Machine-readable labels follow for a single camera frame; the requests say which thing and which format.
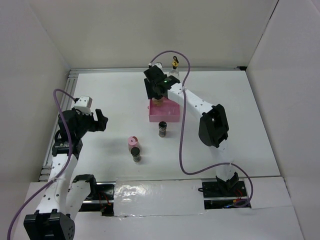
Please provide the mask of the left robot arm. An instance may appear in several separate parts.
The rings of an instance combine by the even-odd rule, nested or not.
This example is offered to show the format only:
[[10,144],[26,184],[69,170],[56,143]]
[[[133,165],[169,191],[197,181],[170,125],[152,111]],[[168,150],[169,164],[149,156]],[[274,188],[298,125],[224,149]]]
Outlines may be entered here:
[[88,132],[106,130],[108,118],[100,109],[85,113],[79,107],[58,115],[59,129],[54,136],[52,165],[48,185],[33,214],[27,214],[23,226],[31,240],[72,240],[75,218],[83,200],[97,197],[99,187],[92,174],[73,176]]

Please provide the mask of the large black lid spice jar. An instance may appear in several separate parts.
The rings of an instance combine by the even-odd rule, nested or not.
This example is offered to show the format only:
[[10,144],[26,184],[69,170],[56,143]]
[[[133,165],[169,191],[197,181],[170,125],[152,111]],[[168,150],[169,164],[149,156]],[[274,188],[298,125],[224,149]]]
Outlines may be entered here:
[[164,102],[164,97],[161,97],[161,98],[152,98],[152,102],[153,104],[156,106],[156,107],[160,107],[163,105],[163,102]]

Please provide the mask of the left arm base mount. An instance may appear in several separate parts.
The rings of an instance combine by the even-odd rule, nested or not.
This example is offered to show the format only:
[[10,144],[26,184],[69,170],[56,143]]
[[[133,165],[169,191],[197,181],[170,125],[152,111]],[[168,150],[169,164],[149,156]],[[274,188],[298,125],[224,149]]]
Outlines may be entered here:
[[80,212],[100,213],[104,217],[114,216],[115,182],[97,182],[95,193],[82,203]]

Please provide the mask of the gold spout glass bottle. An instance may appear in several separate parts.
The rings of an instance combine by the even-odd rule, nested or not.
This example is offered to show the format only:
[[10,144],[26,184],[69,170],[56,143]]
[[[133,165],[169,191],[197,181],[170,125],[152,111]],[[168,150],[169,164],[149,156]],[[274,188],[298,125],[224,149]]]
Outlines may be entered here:
[[179,79],[180,74],[179,74],[178,66],[179,66],[179,60],[176,56],[173,56],[172,63],[171,63],[171,70],[169,71],[168,75],[174,76],[175,78]]

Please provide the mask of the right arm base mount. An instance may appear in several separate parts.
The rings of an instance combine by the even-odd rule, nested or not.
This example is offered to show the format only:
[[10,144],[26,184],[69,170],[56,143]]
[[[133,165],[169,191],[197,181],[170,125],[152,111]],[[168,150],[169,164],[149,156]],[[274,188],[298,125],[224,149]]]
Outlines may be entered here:
[[233,209],[247,202],[245,182],[240,180],[230,191],[223,193],[217,181],[203,181],[198,191],[203,195],[204,209]]

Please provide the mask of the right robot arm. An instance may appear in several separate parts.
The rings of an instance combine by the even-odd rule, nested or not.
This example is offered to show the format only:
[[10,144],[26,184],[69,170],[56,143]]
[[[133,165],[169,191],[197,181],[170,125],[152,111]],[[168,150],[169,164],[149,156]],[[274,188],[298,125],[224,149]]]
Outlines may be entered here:
[[[232,158],[228,151],[229,124],[225,108],[221,104],[213,105],[204,101],[184,87],[177,74],[165,74],[161,63],[148,65],[144,72],[144,84],[148,99],[159,100],[162,97],[183,107],[182,124],[179,143],[179,165],[182,172],[188,176],[203,173],[216,168],[218,190],[223,196],[230,196],[236,189],[239,175],[232,166]],[[216,161],[213,166],[187,172],[183,167],[183,138],[186,112],[190,112],[197,120],[198,137],[208,147],[212,158]]]

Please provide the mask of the pink lid spice jar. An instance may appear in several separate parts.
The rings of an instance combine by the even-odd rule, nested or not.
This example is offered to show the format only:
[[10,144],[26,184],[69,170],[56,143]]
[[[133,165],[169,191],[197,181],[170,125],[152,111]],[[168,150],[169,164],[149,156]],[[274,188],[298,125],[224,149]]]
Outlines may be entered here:
[[130,136],[127,140],[128,150],[131,151],[132,148],[139,145],[139,140],[136,136]]

